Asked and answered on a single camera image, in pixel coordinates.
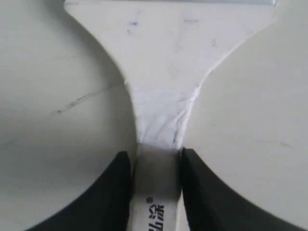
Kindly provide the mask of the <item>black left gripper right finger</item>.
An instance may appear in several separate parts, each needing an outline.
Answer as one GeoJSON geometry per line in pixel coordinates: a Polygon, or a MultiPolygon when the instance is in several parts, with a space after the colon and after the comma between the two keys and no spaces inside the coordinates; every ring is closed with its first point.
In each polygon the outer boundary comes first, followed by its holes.
{"type": "Polygon", "coordinates": [[[192,231],[260,231],[257,210],[226,185],[193,149],[180,163],[184,204],[192,231]]]}

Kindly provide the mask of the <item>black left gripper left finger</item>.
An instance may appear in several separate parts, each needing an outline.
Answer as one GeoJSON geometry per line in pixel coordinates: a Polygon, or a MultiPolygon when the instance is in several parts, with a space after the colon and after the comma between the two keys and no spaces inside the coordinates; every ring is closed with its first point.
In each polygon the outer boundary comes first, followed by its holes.
{"type": "Polygon", "coordinates": [[[30,230],[125,231],[130,199],[131,165],[122,151],[81,196],[30,230]]]}

